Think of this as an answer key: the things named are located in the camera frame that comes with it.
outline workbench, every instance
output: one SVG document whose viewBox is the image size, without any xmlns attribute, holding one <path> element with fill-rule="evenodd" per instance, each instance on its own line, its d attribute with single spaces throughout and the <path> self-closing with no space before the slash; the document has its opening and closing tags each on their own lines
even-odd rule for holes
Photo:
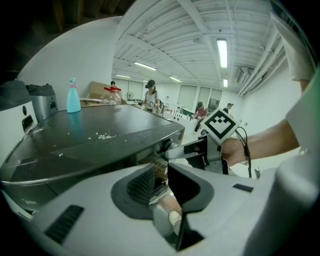
<svg viewBox="0 0 320 256">
<path fill-rule="evenodd" d="M 85 178 L 136 165 L 155 144 L 167 137 L 178 142 L 183 132 L 132 105 L 58 111 L 9 154 L 0 168 L 2 188 L 23 209 L 37 211 Z"/>
</svg>

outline plastic container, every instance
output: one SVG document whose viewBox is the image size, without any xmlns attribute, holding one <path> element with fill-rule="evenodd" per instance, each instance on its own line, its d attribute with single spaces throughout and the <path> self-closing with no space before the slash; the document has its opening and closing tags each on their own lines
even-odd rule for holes
<svg viewBox="0 0 320 256">
<path fill-rule="evenodd" d="M 106 90 L 106 92 L 100 98 L 101 101 L 104 101 L 101 104 L 106 104 L 106 105 L 121 104 L 121 98 L 114 90 L 109 89 L 107 87 L 105 87 L 104 89 Z"/>
<path fill-rule="evenodd" d="M 66 96 L 66 111 L 74 113 L 81 110 L 80 100 L 76 89 L 76 78 L 70 80 L 70 88 Z"/>
</svg>

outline spray bottle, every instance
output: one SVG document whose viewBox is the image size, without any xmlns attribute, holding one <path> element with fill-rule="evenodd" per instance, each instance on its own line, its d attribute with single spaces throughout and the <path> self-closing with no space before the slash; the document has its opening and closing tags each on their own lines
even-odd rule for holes
<svg viewBox="0 0 320 256">
<path fill-rule="evenodd" d="M 70 80 L 70 88 L 66 97 L 66 111 L 68 113 L 78 112 L 81 110 L 80 100 L 76 89 L 76 78 Z"/>
</svg>

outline human hand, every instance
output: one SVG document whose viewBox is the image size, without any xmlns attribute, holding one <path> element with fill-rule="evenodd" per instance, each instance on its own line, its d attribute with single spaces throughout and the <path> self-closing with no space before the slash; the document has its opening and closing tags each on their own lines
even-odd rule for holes
<svg viewBox="0 0 320 256">
<path fill-rule="evenodd" d="M 222 144 L 222 158 L 227 160 L 230 167 L 244 162 L 247 157 L 241 140 L 227 138 Z"/>
</svg>

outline woman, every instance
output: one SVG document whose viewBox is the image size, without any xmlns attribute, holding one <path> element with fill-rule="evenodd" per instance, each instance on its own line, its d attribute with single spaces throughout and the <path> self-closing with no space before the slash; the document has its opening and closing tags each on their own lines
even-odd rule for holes
<svg viewBox="0 0 320 256">
<path fill-rule="evenodd" d="M 160 106 L 160 99 L 158 97 L 158 92 L 156 90 L 156 82 L 154 80 L 149 80 L 146 84 L 145 88 L 148 88 L 149 91 L 147 91 L 144 95 L 144 103 L 148 107 L 159 107 Z"/>
</svg>

